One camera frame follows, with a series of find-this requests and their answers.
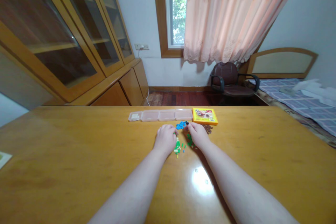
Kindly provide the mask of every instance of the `hand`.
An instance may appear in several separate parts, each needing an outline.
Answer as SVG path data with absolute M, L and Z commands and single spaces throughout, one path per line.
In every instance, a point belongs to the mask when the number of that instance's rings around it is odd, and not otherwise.
M 159 152 L 161 155 L 167 158 L 176 146 L 176 136 L 178 134 L 179 132 L 173 125 L 162 125 L 157 130 L 153 150 Z
M 201 150 L 207 144 L 210 143 L 210 139 L 208 137 L 207 131 L 202 125 L 194 123 L 194 122 L 192 123 L 190 122 L 189 125 L 186 126 L 186 128 L 188 128 L 191 134 L 193 143 L 195 143 L 196 146 L 200 148 Z

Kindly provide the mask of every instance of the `chair armrest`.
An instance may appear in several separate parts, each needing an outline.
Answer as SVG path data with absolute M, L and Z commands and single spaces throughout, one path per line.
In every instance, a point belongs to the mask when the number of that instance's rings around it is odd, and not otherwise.
M 238 76 L 243 75 L 243 76 L 251 76 L 255 80 L 255 87 L 254 87 L 254 92 L 257 92 L 260 86 L 260 80 L 257 75 L 245 75 L 245 74 L 238 74 Z
M 224 79 L 222 78 L 222 76 L 218 76 L 218 75 L 210 75 L 210 76 L 211 76 L 211 87 L 212 87 L 212 89 L 214 89 L 218 92 L 224 93 Z M 219 80 L 220 80 L 220 86 L 221 86 L 220 88 L 217 88 L 217 87 L 214 86 L 214 80 L 213 79 L 215 77 L 219 78 Z

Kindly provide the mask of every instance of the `green leaves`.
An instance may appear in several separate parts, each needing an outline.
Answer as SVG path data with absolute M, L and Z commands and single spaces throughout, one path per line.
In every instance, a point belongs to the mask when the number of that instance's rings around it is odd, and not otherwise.
M 187 0 L 173 0 L 173 39 L 174 44 L 184 43 L 186 29 Z

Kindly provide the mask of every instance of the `window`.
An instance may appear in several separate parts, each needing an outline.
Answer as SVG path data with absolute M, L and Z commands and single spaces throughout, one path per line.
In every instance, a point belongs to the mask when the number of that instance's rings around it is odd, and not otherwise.
M 183 57 L 187 0 L 155 0 L 162 58 Z
M 187 0 L 166 0 L 168 48 L 183 48 Z

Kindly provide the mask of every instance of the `white cable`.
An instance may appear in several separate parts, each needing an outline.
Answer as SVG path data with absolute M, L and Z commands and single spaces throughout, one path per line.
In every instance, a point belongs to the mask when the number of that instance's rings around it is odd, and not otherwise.
M 148 96 L 149 96 L 149 89 L 148 89 L 148 95 L 147 95 L 147 97 L 146 97 L 146 100 L 147 100 L 148 106 L 150 107 L 149 102 L 148 102 L 148 99 L 147 99 Z
M 144 49 L 144 46 L 140 46 L 140 48 L 139 48 L 139 50 L 138 50 L 138 58 L 140 58 L 140 56 L 139 56 L 139 53 L 140 53 L 140 50 L 143 50 Z

